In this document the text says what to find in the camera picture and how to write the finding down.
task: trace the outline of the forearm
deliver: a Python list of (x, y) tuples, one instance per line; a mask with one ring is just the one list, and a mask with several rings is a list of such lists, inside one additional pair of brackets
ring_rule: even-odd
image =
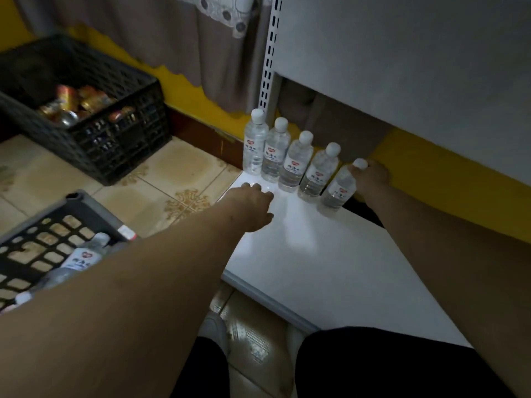
[(169, 395), (242, 221), (216, 204), (0, 318), (3, 394)]
[(529, 393), (531, 246), (381, 184), (365, 195), (441, 307), (517, 393)]

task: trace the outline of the shoe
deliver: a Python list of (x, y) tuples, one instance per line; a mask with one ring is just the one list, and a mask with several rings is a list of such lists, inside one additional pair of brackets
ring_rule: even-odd
[(217, 346), (222, 348), (225, 357), (229, 356), (229, 338), (227, 337), (227, 326), (219, 314), (209, 311), (199, 327), (197, 336), (211, 339)]
[[(289, 359), (293, 365), (293, 373), (295, 374), (295, 364), (297, 362), (298, 350), (302, 345), (302, 342), (307, 337), (300, 329), (288, 324), (288, 330), (286, 332), (286, 343), (288, 345)], [(297, 388), (293, 384), (293, 391), (291, 392), (291, 398), (297, 398)]]

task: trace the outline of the black plastic crate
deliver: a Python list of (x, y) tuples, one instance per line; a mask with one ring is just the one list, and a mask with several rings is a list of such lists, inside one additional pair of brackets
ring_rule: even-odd
[(0, 310), (98, 232), (110, 236), (110, 246), (136, 239), (116, 216), (78, 190), (1, 236)]
[[(90, 85), (118, 101), (65, 128), (36, 112), (56, 86)], [(110, 113), (125, 106), (136, 122)], [(105, 186), (115, 184), (170, 139), (158, 79), (68, 36), (56, 35), (0, 54), (0, 109), (32, 140)]]

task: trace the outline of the black pants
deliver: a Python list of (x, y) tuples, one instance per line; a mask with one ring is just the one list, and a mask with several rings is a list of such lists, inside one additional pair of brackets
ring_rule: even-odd
[[(514, 396), (471, 348), (362, 327), (307, 337), (295, 384), (299, 398)], [(213, 341), (197, 338), (171, 396), (230, 396), (228, 363)]]

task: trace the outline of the water bottle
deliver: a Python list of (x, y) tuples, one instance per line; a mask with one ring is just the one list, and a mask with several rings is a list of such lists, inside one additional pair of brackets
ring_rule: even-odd
[(266, 114), (262, 109), (253, 109), (251, 120), (245, 125), (243, 139), (243, 170), (257, 176), (262, 169), (264, 143), (269, 132)]
[(303, 131), (299, 139), (291, 143), (284, 164), (280, 169), (278, 188), (288, 193), (295, 192), (313, 154), (313, 134)]
[(262, 178), (266, 181), (276, 183), (278, 180), (280, 168), (291, 140), (291, 134), (287, 130), (288, 120), (284, 117), (278, 117), (275, 120), (275, 127), (271, 128), (267, 140), (265, 140)]
[[(356, 159), (353, 165), (361, 170), (368, 167), (365, 159)], [(348, 171), (347, 165), (343, 166), (335, 175), (332, 182), (324, 191), (317, 210), (322, 214), (330, 214), (339, 210), (356, 192), (356, 180)]]
[(21, 292), (15, 297), (17, 305), (26, 303), (41, 289), (50, 289), (72, 276), (79, 274), (88, 267), (101, 261), (105, 255), (104, 247), (109, 243), (110, 237), (105, 233), (96, 233), (94, 237), (77, 247), (72, 254), (56, 269), (52, 269), (41, 278), (30, 290)]
[(335, 142), (328, 144), (324, 151), (319, 151), (312, 159), (306, 174), (302, 177), (298, 196), (305, 201), (310, 201), (321, 194), (330, 176), (337, 169), (341, 147)]

